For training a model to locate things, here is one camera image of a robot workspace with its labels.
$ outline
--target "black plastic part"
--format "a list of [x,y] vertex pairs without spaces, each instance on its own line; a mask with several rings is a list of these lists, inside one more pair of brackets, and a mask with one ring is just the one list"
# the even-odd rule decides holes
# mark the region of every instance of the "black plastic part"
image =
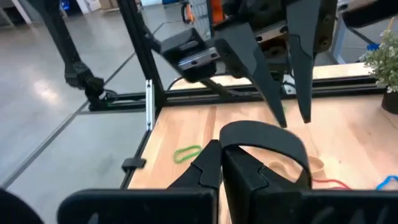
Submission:
[[216,73],[216,63],[210,62],[184,71],[178,67],[178,63],[185,57],[206,50],[206,48],[206,42],[195,28],[191,28],[162,41],[160,54],[186,81],[193,83],[212,77]]
[[390,113],[398,114],[398,92],[385,93],[381,106]]
[[396,223],[397,192],[374,190],[300,190],[254,198],[251,223]]
[[285,155],[303,167],[296,184],[302,189],[312,188],[304,144],[290,131],[258,121],[235,121],[221,128],[220,143],[225,151],[230,146],[254,146]]
[[2,188],[0,188],[0,220],[2,224],[43,224],[28,204]]
[[[232,223],[258,223],[258,217],[266,217],[268,210],[259,211],[254,204],[262,192],[311,189],[311,173],[307,153],[301,140],[294,134],[257,121],[237,121],[221,128],[220,143],[223,147],[223,176]],[[293,183],[266,167],[239,146],[254,146],[283,154],[298,162],[303,171]]]
[[218,193],[209,188],[167,190],[82,190],[58,209],[58,224],[197,223],[218,218]]
[[398,2],[377,0],[356,9],[342,12],[347,27],[361,28],[398,14]]
[[221,184],[221,145],[211,140],[198,157],[169,188],[210,187],[219,189]]
[[219,29],[215,35],[215,47],[231,73],[244,74],[259,90],[263,99],[282,127],[286,119],[280,101],[280,84],[275,82],[267,66],[267,60],[254,38],[248,23]]
[[132,169],[142,169],[144,168],[146,162],[146,159],[142,158],[127,158],[122,164],[122,170],[124,173],[127,173]]
[[60,3],[53,0],[29,0],[42,17],[65,63],[65,79],[75,88],[85,90],[90,103],[100,104],[98,97],[104,92],[104,80],[93,76],[79,56],[75,44],[59,11]]
[[319,0],[301,0],[286,6],[297,102],[304,123],[311,122],[313,45],[320,6]]

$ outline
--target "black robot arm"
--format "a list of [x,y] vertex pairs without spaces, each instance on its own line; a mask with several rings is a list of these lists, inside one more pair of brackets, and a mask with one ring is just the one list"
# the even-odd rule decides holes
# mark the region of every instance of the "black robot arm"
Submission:
[[90,68],[81,61],[76,46],[59,11],[57,0],[29,0],[39,12],[50,32],[65,63],[65,80],[74,87],[85,91],[91,104],[100,104],[104,93],[104,80],[95,77]]

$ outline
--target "gripper jaw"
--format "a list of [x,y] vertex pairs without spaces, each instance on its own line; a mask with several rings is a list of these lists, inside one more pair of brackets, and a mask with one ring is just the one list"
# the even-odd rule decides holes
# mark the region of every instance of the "gripper jaw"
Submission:
[[301,0],[286,5],[296,95],[304,123],[311,122],[313,45],[320,6],[321,0]]

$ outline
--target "orange object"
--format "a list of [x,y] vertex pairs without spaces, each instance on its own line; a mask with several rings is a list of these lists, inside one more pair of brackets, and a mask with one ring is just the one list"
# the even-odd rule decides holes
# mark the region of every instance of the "orange object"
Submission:
[[211,14],[213,15],[213,24],[217,24],[224,20],[223,8],[221,0],[209,0],[211,4]]

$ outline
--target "wooden tabletop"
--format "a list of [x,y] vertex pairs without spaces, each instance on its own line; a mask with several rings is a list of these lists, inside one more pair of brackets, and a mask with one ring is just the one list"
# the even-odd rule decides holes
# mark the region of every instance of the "wooden tabletop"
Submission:
[[[362,64],[314,69],[314,77],[366,75]],[[240,85],[245,79],[215,77],[226,85]],[[198,84],[178,81],[174,88],[199,88]],[[398,116],[381,108],[381,95],[316,98],[312,103],[312,122],[304,124],[295,100],[283,105],[288,130],[303,142],[309,156],[325,163],[324,177],[338,179],[353,189],[375,189],[387,175],[398,173]],[[193,160],[174,163],[177,149],[191,145],[205,147],[218,139],[221,127],[239,120],[255,120],[277,125],[264,102],[163,108],[148,140],[142,158],[145,168],[136,170],[130,189],[164,189],[180,176]],[[284,162],[273,152],[245,148],[268,165]],[[335,185],[314,184],[314,188]],[[228,204],[221,188],[220,223],[230,223]]]

